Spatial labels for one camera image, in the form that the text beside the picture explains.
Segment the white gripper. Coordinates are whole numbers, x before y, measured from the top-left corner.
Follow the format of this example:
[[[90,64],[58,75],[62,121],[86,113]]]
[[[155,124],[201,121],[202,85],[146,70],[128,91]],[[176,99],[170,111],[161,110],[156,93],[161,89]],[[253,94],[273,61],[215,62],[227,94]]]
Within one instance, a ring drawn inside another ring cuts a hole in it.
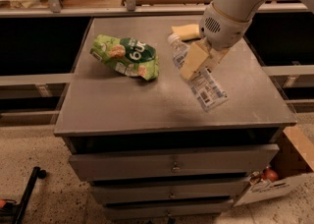
[[[251,21],[243,22],[229,18],[224,13],[217,11],[214,4],[207,6],[199,23],[199,32],[213,47],[208,50],[203,40],[190,44],[180,68],[181,76],[189,81],[205,62],[205,67],[212,72],[251,25]]]

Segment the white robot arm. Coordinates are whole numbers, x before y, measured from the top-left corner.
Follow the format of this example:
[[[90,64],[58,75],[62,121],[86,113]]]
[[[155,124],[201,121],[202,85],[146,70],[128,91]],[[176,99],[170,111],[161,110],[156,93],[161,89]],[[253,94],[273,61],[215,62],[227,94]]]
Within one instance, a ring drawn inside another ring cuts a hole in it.
[[[314,0],[300,0],[314,12]],[[199,23],[200,39],[189,46],[180,75],[193,79],[204,67],[214,69],[252,23],[266,0],[212,0]]]

